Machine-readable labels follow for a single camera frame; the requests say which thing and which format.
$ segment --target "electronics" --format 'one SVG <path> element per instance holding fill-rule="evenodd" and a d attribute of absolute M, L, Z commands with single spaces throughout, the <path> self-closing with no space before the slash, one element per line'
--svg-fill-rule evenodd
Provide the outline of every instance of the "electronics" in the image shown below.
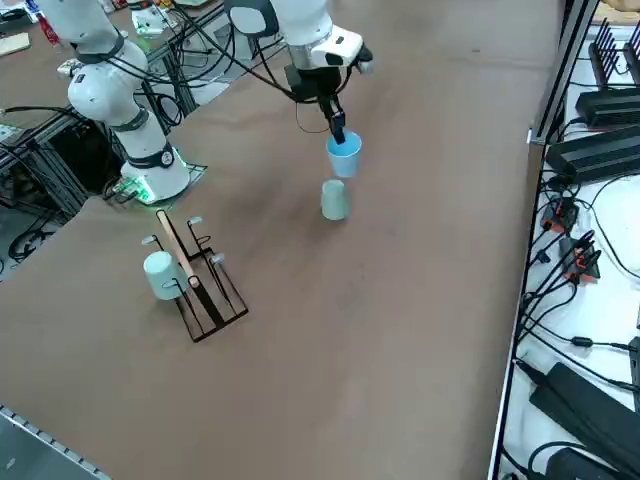
<path fill-rule="evenodd" d="M 576 110 L 592 128 L 640 124 L 640 88 L 583 92 Z"/>
<path fill-rule="evenodd" d="M 640 337 L 634 337 L 629 345 L 636 348 L 635 352 L 629 352 L 629 364 L 631 366 L 631 383 L 640 385 Z M 633 403 L 636 413 L 640 413 L 640 393 L 634 392 Z"/>
<path fill-rule="evenodd" d="M 640 126 L 551 145 L 545 160 L 574 184 L 640 170 Z"/>
<path fill-rule="evenodd" d="M 31 26 L 31 19 L 22 8 L 0 14 L 0 34 L 13 33 Z"/>
<path fill-rule="evenodd" d="M 640 474 L 640 416 L 562 363 L 529 401 L 615 468 Z"/>
<path fill-rule="evenodd" d="M 579 208 L 573 198 L 556 197 L 549 202 L 542 213 L 540 224 L 543 228 L 557 233 L 568 233 L 576 224 Z"/>
<path fill-rule="evenodd" d="M 553 480 L 618 480 L 619 472 L 572 448 L 554 453 L 547 463 L 547 478 Z"/>
<path fill-rule="evenodd" d="M 560 256 L 564 258 L 562 263 L 565 277 L 568 280 L 578 277 L 582 283 L 595 283 L 600 278 L 598 262 L 591 261 L 588 265 L 585 263 L 585 259 L 593 258 L 595 248 L 591 245 L 587 250 L 576 249 L 576 243 L 577 240 L 571 237 L 560 240 Z"/>

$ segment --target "black cable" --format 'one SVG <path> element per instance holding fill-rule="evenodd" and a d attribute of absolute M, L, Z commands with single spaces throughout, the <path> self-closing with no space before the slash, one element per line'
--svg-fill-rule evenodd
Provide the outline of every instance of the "black cable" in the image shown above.
<path fill-rule="evenodd" d="M 544 338 L 540 337 L 540 335 L 538 335 L 533 330 L 527 328 L 526 326 L 525 326 L 525 329 L 528 331 L 528 333 L 531 334 L 531 336 L 533 338 L 538 340 L 540 343 L 542 343 L 544 346 L 546 346 L 550 350 L 553 350 L 557 355 L 561 356 L 562 358 L 564 358 L 568 362 L 573 363 L 576 367 L 579 367 L 579 368 L 583 369 L 585 372 L 590 373 L 594 377 L 602 380 L 603 382 L 608 383 L 609 385 L 613 385 L 614 387 L 620 388 L 622 390 L 626 390 L 626 391 L 631 392 L 631 393 L 640 393 L 640 386 L 633 385 L 633 384 L 627 383 L 627 382 L 623 382 L 622 380 L 614 380 L 612 378 L 605 377 L 601 373 L 596 372 L 592 368 L 590 368 L 590 367 L 586 366 L 585 364 L 575 360 L 574 358 L 570 357 L 569 355 L 567 355 L 566 353 L 564 353 L 560 349 L 554 347 L 551 343 L 547 342 Z"/>
<path fill-rule="evenodd" d="M 598 229 L 600 230 L 600 232 L 602 233 L 602 238 L 604 239 L 605 243 L 607 244 L 607 247 L 609 247 L 609 250 L 611 251 L 611 254 L 613 255 L 613 258 L 616 260 L 616 262 L 618 262 L 618 264 L 620 265 L 620 267 L 627 272 L 629 275 L 631 275 L 632 277 L 640 280 L 640 275 L 631 271 L 620 259 L 620 256 L 618 255 L 618 252 L 616 252 L 616 249 L 613 247 L 611 241 L 609 240 L 609 237 L 607 236 L 607 233 L 604 231 L 604 229 L 602 228 L 602 225 L 600 223 L 600 219 L 598 218 L 598 214 L 596 213 L 596 210 L 594 208 L 594 205 L 596 203 L 596 200 L 598 200 L 598 198 L 600 197 L 600 195 L 602 194 L 602 192 L 611 184 L 623 179 L 623 178 L 627 178 L 627 177 L 634 177 L 640 175 L 638 173 L 630 173 L 630 174 L 625 174 L 625 175 L 619 175 L 615 178 L 612 178 L 611 180 L 609 180 L 608 182 L 606 182 L 604 185 L 602 185 L 602 187 L 600 187 L 600 189 L 598 189 L 598 191 L 596 192 L 596 195 L 593 197 L 593 200 L 589 203 L 586 202 L 584 200 L 580 200 L 578 199 L 577 201 L 579 203 L 581 203 L 582 205 L 585 205 L 587 207 L 588 210 L 590 210 L 593 213 L 593 218 L 596 221 L 596 225 L 598 226 Z"/>
<path fill-rule="evenodd" d="M 22 263 L 24 260 L 31 255 L 36 248 L 31 246 L 31 242 L 35 240 L 40 240 L 42 243 L 48 237 L 53 235 L 53 232 L 45 232 L 43 230 L 44 226 L 53 218 L 55 214 L 42 214 L 35 221 L 29 225 L 29 227 L 19 234 L 16 238 L 13 239 L 11 244 L 9 245 L 8 255 L 13 261 L 17 264 Z M 42 226 L 35 228 L 35 226 L 42 221 Z"/>
<path fill-rule="evenodd" d="M 585 447 L 581 443 L 564 442 L 564 441 L 547 442 L 547 443 L 544 443 L 544 444 L 540 445 L 538 448 L 536 448 L 533 451 L 533 453 L 531 454 L 531 456 L 529 457 L 528 471 L 529 472 L 534 472 L 534 470 L 533 470 L 533 462 L 535 461 L 536 457 L 538 455 L 540 455 L 540 453 L 542 453 L 545 450 L 548 450 L 549 448 L 556 448 L 556 447 L 574 448 L 576 450 L 581 450 L 583 452 L 590 453 L 591 455 L 595 455 L 596 457 L 600 458 L 598 455 L 593 453 L 588 447 Z M 640 478 L 635 473 L 620 472 L 620 474 L 624 475 L 625 479 L 628 479 L 628 480 L 638 480 L 638 478 Z"/>
<path fill-rule="evenodd" d="M 324 133 L 329 130 L 330 127 L 327 126 L 324 130 L 307 130 L 300 124 L 300 117 L 298 116 L 298 106 L 300 104 L 296 102 L 296 123 L 298 124 L 298 128 L 302 130 L 304 133 Z"/>
<path fill-rule="evenodd" d="M 165 93 L 155 93 L 155 92 L 154 93 L 150 93 L 150 94 L 138 92 L 138 93 L 134 93 L 134 95 L 145 96 L 145 97 L 147 97 L 149 102 L 153 102 L 155 104 L 157 110 L 158 110 L 159 116 L 170 127 L 177 127 L 178 125 L 180 125 L 182 123 L 182 120 L 184 120 L 184 118 L 186 116 L 182 106 L 171 95 L 167 95 Z M 167 100 L 167 99 L 170 100 L 175 105 L 175 107 L 178 109 L 178 113 L 177 113 L 175 118 L 172 118 L 167 113 L 166 108 L 162 104 L 162 101 L 163 100 Z"/>
<path fill-rule="evenodd" d="M 516 470 L 518 470 L 521 474 L 523 474 L 525 477 L 529 474 L 529 470 L 527 470 L 525 467 L 523 467 L 522 465 L 520 465 L 515 458 L 513 458 L 509 452 L 507 452 L 507 449 L 504 448 L 504 445 L 502 446 L 502 448 L 500 449 L 502 455 L 504 455 L 504 457 L 509 460 L 509 463 L 511 463 L 511 465 L 513 465 L 514 467 L 516 467 Z"/>
<path fill-rule="evenodd" d="M 563 287 L 566 285 L 569 285 L 571 282 L 567 281 L 563 283 Z M 540 299 L 540 301 L 538 301 L 538 303 L 531 309 L 531 313 L 527 313 L 526 311 L 522 314 L 522 316 L 524 317 L 523 320 L 521 320 L 521 329 L 520 330 L 524 330 L 524 332 L 522 332 L 522 334 L 520 334 L 521 332 L 518 332 L 517 335 L 517 340 L 516 343 L 519 344 L 520 342 L 522 342 L 525 337 L 527 336 L 528 333 L 530 333 L 531 330 L 533 330 L 534 328 L 536 328 L 540 322 L 542 321 L 542 319 L 544 317 L 546 317 L 547 315 L 555 312 L 556 310 L 558 310 L 559 308 L 564 307 L 565 305 L 569 305 L 569 303 L 571 303 L 573 301 L 574 298 L 576 298 L 576 295 L 578 294 L 578 287 L 573 284 L 573 290 L 571 292 L 571 296 L 566 299 L 564 302 L 560 302 L 556 305 L 553 305 L 552 307 L 548 308 L 547 310 L 545 310 L 544 312 L 542 312 L 540 314 L 540 316 L 538 318 L 533 319 L 532 314 L 535 311 L 535 309 L 538 307 L 540 301 L 542 301 L 542 298 Z M 529 327 L 527 326 L 527 322 L 529 321 L 529 319 L 533 319 L 533 324 Z"/>
<path fill-rule="evenodd" d="M 529 261 L 529 263 L 527 264 L 527 268 L 531 268 L 533 266 L 534 263 L 536 263 L 536 261 L 540 260 L 542 256 L 546 255 L 547 251 L 554 246 L 556 243 L 558 243 L 558 241 L 560 241 L 560 239 L 564 238 L 566 236 L 566 233 L 562 232 L 558 235 L 556 235 L 556 237 L 551 240 L 546 246 L 544 246 L 543 248 L 541 248 L 540 250 L 538 250 L 538 252 L 536 253 L 535 257 L 533 257 L 532 260 Z"/>
<path fill-rule="evenodd" d="M 593 241 L 591 240 L 593 238 L 593 230 L 589 230 L 587 233 L 585 233 L 582 237 L 580 237 L 575 245 L 573 249 L 570 249 L 569 251 L 567 251 L 561 258 L 560 260 L 558 260 L 558 262 L 555 264 L 555 266 L 553 267 L 553 269 L 551 269 L 551 271 L 549 272 L 549 274 L 545 277 L 545 279 L 542 281 L 542 283 L 538 286 L 538 288 L 536 289 L 536 291 L 534 292 L 535 295 L 538 295 L 542 289 L 544 288 L 544 286 L 546 285 L 546 283 L 551 280 L 551 277 L 553 276 L 553 274 L 555 273 L 556 270 L 558 270 L 559 267 L 563 266 L 565 260 L 567 258 L 569 258 L 570 255 L 573 254 L 574 250 L 577 248 L 582 248 L 584 250 L 588 250 L 590 247 L 593 246 Z"/>
<path fill-rule="evenodd" d="M 229 32 L 229 40 L 227 41 L 227 45 L 224 47 L 225 52 L 229 48 L 229 43 L 228 43 L 229 41 L 231 42 L 231 58 L 236 58 L 236 30 L 233 27 L 233 25 L 231 25 L 231 31 Z M 224 69 L 222 74 L 226 75 L 227 72 L 231 70 L 232 66 L 233 66 L 233 62 L 229 60 L 229 65 L 227 65 L 227 68 Z"/>
<path fill-rule="evenodd" d="M 271 47 L 275 47 L 276 45 L 278 45 L 279 43 L 282 43 L 282 40 L 284 40 L 284 37 L 280 37 L 278 40 L 276 40 L 275 42 L 272 42 L 268 45 L 265 45 L 264 47 L 260 46 L 260 40 L 256 40 L 256 43 L 258 44 L 257 47 L 262 49 L 262 51 L 265 50 L 269 50 Z"/>
<path fill-rule="evenodd" d="M 197 31 L 199 31 L 200 33 L 202 33 L 202 35 L 204 36 L 204 38 L 206 38 L 209 43 L 211 43 L 213 45 L 213 47 L 218 50 L 222 55 L 226 56 L 227 58 L 229 58 L 229 60 L 233 63 L 235 63 L 236 65 L 238 65 L 240 68 L 242 68 L 246 73 L 253 75 L 254 77 L 256 77 L 258 80 L 266 83 L 267 85 L 270 85 L 271 87 L 275 88 L 276 90 L 280 90 L 284 95 L 286 95 L 290 100 L 294 100 L 295 101 L 295 95 L 290 92 L 289 90 L 285 89 L 284 87 L 278 85 L 277 83 L 272 82 L 271 80 L 269 80 L 268 78 L 260 75 L 259 73 L 253 71 L 253 69 L 247 67 L 244 63 L 236 60 L 235 58 L 233 58 L 232 56 L 230 56 L 225 50 L 222 49 L 222 47 L 220 47 L 212 38 L 211 36 L 204 31 L 204 29 L 198 25 L 186 12 L 185 10 L 182 8 L 182 6 L 178 3 L 174 2 L 174 8 L 177 12 L 180 12 L 183 17 L 191 24 L 191 26 L 196 29 Z"/>
<path fill-rule="evenodd" d="M 276 83 L 276 84 L 280 85 L 278 83 L 278 80 L 276 80 L 276 77 L 273 75 L 273 72 L 271 71 L 271 68 L 269 68 L 269 64 L 267 63 L 267 59 L 264 58 L 264 52 L 262 51 L 262 48 L 260 48 L 260 43 L 258 43 L 258 55 L 260 55 L 260 61 L 262 62 L 262 65 L 264 65 L 264 69 L 267 71 L 267 74 L 269 75 L 269 77 L 271 78 L 273 83 Z"/>
<path fill-rule="evenodd" d="M 542 232 L 540 232 L 540 235 L 538 235 L 533 242 L 531 242 L 531 248 L 533 248 L 535 246 L 536 243 L 538 243 L 540 240 L 542 240 L 542 237 L 544 237 L 544 234 L 547 233 L 550 230 L 550 228 L 547 229 L 543 229 Z"/>
<path fill-rule="evenodd" d="M 574 336 L 574 337 L 568 338 L 568 337 L 563 337 L 562 335 L 560 335 L 557 332 L 554 332 L 553 330 L 551 330 L 550 328 L 546 327 L 542 323 L 539 323 L 537 326 L 540 327 L 545 332 L 547 332 L 552 337 L 555 337 L 558 340 L 561 340 L 563 342 L 570 343 L 575 347 L 581 347 L 581 348 L 611 347 L 611 348 L 615 348 L 615 349 L 622 350 L 622 351 L 625 351 L 625 352 L 638 353 L 638 349 L 636 347 L 632 347 L 631 345 L 625 345 L 624 343 L 618 343 L 618 342 L 596 342 L 592 338 L 582 337 L 582 336 Z"/>
<path fill-rule="evenodd" d="M 0 109 L 0 114 L 16 113 L 16 112 L 31 112 L 31 111 L 56 112 L 62 115 L 73 117 L 82 123 L 87 122 L 87 119 L 85 117 L 83 117 L 79 113 L 74 112 L 73 110 L 69 110 L 61 107 L 47 107 L 44 105 L 24 105 L 24 106 L 21 105 L 17 107 L 3 108 L 3 109 Z"/>
<path fill-rule="evenodd" d="M 633 87 L 635 87 L 635 85 L 632 84 L 632 83 L 608 83 L 607 85 L 600 86 L 600 85 L 595 84 L 595 83 L 569 82 L 569 85 L 576 85 L 578 87 L 597 87 L 597 88 L 604 88 L 604 89 L 611 89 L 612 87 L 620 87 L 620 88 L 624 88 L 624 87 L 633 88 Z"/>
<path fill-rule="evenodd" d="M 573 406 L 571 405 L 571 403 L 566 399 L 566 397 L 564 395 L 562 395 L 557 388 L 555 388 L 553 386 L 553 384 L 551 384 L 548 379 L 547 376 L 544 375 L 542 372 L 540 372 L 539 370 L 533 368 L 532 366 L 530 366 L 527 362 L 525 362 L 524 360 L 522 360 L 521 358 L 516 357 L 515 359 L 515 364 L 531 379 L 531 381 L 537 385 L 537 386 L 544 386 L 546 388 L 549 389 L 549 391 L 551 391 L 551 393 L 553 393 L 558 400 L 560 400 L 560 402 L 562 404 L 564 404 L 564 406 L 567 408 L 567 410 L 569 410 L 569 412 L 571 412 L 571 414 L 575 417 L 576 420 L 578 420 L 580 423 L 582 423 L 582 425 L 584 427 L 586 427 L 587 430 L 590 431 L 590 434 L 592 436 L 591 441 L 594 444 L 597 444 L 599 446 L 599 448 L 601 450 L 604 451 L 604 453 L 606 454 L 606 456 L 610 457 L 607 458 L 607 461 L 611 463 L 612 466 L 614 466 L 621 474 L 623 475 L 629 475 L 628 477 L 625 478 L 630 478 L 630 479 L 637 479 L 638 477 L 635 476 L 635 472 L 634 472 L 634 468 L 632 466 L 630 466 L 627 461 L 623 458 L 620 458 L 620 451 L 626 453 L 626 454 L 630 454 L 630 455 L 635 455 L 635 452 L 633 450 L 633 448 L 635 446 L 627 446 L 624 444 L 620 444 L 617 438 L 611 437 L 609 434 L 607 434 L 606 432 L 603 432 L 600 430 L 600 428 L 598 426 L 593 425 L 590 421 L 588 421 L 587 419 L 583 418 L 577 411 L 575 408 L 573 408 Z M 601 458 L 601 455 L 596 454 L 594 452 L 589 451 L 589 453 L 591 453 L 592 455 L 595 455 L 598 458 Z M 532 455 L 529 457 L 529 462 L 528 462 L 528 466 L 529 466 L 529 471 L 530 473 L 535 473 L 533 471 L 533 461 L 532 461 L 532 457 L 533 460 L 535 460 L 535 457 L 539 454 L 536 453 L 535 451 L 532 453 Z"/>
<path fill-rule="evenodd" d="M 564 137 L 564 132 L 567 131 L 567 128 L 569 128 L 571 125 L 575 125 L 577 123 L 585 123 L 585 121 L 586 120 L 584 118 L 582 118 L 582 117 L 576 117 L 576 118 L 572 118 L 567 123 L 565 123 L 564 126 L 558 132 L 558 138 L 560 139 L 560 141 L 562 141 L 562 138 Z"/>

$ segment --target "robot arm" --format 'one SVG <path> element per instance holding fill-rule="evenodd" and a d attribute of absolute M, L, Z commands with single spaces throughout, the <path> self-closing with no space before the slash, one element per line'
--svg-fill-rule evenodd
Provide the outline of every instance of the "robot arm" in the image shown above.
<path fill-rule="evenodd" d="M 327 0 L 225 0 L 225 10 L 247 37 L 282 33 L 291 54 L 285 73 L 295 101 L 317 98 L 336 142 L 343 143 L 340 67 L 348 69 L 346 80 L 354 67 L 360 73 L 372 70 L 373 55 L 362 37 L 333 24 Z"/>
<path fill-rule="evenodd" d="M 143 81 L 135 71 L 147 71 L 144 52 L 111 25 L 97 0 L 38 3 L 84 64 L 69 85 L 69 100 L 80 114 L 103 122 L 118 137 L 129 157 L 123 177 L 140 187 L 144 203 L 182 192 L 189 184 L 189 169 L 153 112 L 133 97 Z M 144 0 L 136 3 L 147 5 Z M 287 95 L 296 102 L 317 101 L 336 141 L 344 142 L 346 121 L 338 94 L 352 69 L 368 71 L 373 59 L 362 37 L 333 24 L 326 0 L 225 0 L 225 8 L 234 26 L 250 38 L 282 32 L 292 58 L 285 69 L 291 87 Z M 345 82 L 340 67 L 347 68 Z"/>

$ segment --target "cup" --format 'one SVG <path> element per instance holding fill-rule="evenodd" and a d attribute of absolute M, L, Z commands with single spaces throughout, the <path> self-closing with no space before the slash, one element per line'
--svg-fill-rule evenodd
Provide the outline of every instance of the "cup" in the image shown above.
<path fill-rule="evenodd" d="M 338 144 L 333 135 L 327 141 L 327 154 L 331 160 L 333 173 L 339 178 L 351 178 L 358 173 L 362 139 L 358 134 L 344 130 L 345 141 Z"/>
<path fill-rule="evenodd" d="M 327 180 L 322 184 L 322 215 L 328 220 L 344 220 L 349 216 L 349 195 L 340 180 Z"/>
<path fill-rule="evenodd" d="M 187 274 L 167 252 L 149 255 L 144 261 L 144 273 L 153 293 L 160 300 L 173 300 L 187 291 Z"/>

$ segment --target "red object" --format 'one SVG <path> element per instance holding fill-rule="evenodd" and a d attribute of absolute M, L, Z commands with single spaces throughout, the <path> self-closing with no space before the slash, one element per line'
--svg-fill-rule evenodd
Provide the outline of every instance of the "red object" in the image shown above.
<path fill-rule="evenodd" d="M 51 28 L 51 25 L 49 25 L 47 19 L 44 18 L 41 13 L 36 14 L 36 17 L 38 18 L 40 28 L 42 29 L 44 36 L 47 37 L 47 40 L 49 40 L 49 43 L 51 45 L 60 45 L 60 37 L 58 37 L 56 32 L 53 31 L 53 28 Z"/>

